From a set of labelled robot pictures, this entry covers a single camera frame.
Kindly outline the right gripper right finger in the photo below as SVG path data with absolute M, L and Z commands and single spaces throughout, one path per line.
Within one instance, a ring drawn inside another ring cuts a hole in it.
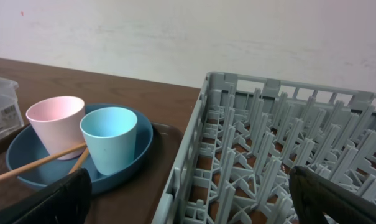
M 376 204 L 343 189 L 303 166 L 289 172 L 289 191 L 300 224 L 376 224 Z

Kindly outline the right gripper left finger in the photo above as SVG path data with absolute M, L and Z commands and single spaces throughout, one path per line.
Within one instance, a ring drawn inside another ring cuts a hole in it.
M 84 223 L 91 205 L 92 183 L 86 169 L 39 190 L 0 211 L 0 223 Z

